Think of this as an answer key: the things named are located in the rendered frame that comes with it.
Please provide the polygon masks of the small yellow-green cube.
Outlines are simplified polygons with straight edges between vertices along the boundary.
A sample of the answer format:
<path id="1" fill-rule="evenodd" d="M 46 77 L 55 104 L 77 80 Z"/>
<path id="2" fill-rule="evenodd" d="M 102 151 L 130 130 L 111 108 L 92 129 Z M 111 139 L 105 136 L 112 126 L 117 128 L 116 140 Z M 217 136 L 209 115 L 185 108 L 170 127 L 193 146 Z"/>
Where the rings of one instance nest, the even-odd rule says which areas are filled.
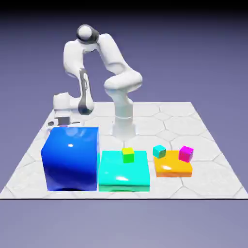
<path id="1" fill-rule="evenodd" d="M 133 163 L 134 155 L 134 150 L 131 147 L 122 149 L 122 157 L 124 163 Z"/>

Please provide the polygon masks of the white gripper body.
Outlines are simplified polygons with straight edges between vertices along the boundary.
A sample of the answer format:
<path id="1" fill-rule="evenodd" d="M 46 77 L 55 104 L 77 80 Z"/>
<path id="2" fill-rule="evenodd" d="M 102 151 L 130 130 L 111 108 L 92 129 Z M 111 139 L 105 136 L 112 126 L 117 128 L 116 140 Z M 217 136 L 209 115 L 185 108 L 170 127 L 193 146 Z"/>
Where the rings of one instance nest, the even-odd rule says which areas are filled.
<path id="1" fill-rule="evenodd" d="M 74 122 L 70 124 L 59 124 L 57 120 L 49 121 L 46 124 L 46 133 L 49 134 L 53 128 L 57 127 L 81 127 L 81 122 Z"/>

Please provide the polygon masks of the large blue box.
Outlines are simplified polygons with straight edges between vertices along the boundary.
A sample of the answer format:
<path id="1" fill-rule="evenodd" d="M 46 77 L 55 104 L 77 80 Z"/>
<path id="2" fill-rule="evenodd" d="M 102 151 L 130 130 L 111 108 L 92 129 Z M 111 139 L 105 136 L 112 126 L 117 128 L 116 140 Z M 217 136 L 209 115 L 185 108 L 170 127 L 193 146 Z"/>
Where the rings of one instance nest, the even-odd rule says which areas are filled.
<path id="1" fill-rule="evenodd" d="M 55 127 L 41 149 L 49 191 L 96 191 L 100 162 L 97 127 Z"/>

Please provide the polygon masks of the small cyan cube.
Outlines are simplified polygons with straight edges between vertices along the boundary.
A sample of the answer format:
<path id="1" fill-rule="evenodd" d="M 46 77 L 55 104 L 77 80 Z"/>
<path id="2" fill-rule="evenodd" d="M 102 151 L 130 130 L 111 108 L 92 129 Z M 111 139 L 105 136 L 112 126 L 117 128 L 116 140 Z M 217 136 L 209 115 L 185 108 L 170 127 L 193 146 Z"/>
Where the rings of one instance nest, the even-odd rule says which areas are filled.
<path id="1" fill-rule="evenodd" d="M 162 158 L 166 155 L 166 148 L 162 145 L 153 147 L 153 156 L 156 158 Z"/>

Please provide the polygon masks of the large cyan box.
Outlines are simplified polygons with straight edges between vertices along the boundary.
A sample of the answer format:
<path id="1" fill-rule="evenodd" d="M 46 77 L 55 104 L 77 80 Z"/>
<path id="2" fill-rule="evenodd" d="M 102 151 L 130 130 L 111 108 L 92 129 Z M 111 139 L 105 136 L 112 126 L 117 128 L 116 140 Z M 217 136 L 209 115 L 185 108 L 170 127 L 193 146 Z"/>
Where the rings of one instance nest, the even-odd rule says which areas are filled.
<path id="1" fill-rule="evenodd" d="M 121 151 L 103 151 L 98 170 L 99 191 L 150 191 L 146 151 L 135 151 L 134 161 L 123 162 Z"/>

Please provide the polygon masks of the large orange box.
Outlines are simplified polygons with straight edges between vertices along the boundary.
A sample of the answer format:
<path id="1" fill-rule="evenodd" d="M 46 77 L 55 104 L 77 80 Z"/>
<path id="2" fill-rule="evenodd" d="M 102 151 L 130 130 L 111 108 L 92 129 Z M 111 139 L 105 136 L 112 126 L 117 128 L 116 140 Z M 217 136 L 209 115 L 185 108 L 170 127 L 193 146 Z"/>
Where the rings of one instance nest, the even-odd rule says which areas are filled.
<path id="1" fill-rule="evenodd" d="M 166 151 L 162 158 L 154 156 L 155 172 L 157 177 L 191 177 L 190 162 L 179 159 L 179 151 Z"/>

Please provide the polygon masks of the small magenta cube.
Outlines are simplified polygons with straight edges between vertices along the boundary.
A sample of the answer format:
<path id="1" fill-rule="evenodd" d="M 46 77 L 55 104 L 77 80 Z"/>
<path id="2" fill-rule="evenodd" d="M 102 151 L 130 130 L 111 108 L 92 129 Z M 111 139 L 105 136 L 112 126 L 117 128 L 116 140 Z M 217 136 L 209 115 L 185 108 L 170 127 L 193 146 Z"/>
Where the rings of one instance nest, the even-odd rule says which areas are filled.
<path id="1" fill-rule="evenodd" d="M 193 157 L 194 149 L 183 146 L 179 151 L 179 160 L 189 163 Z"/>

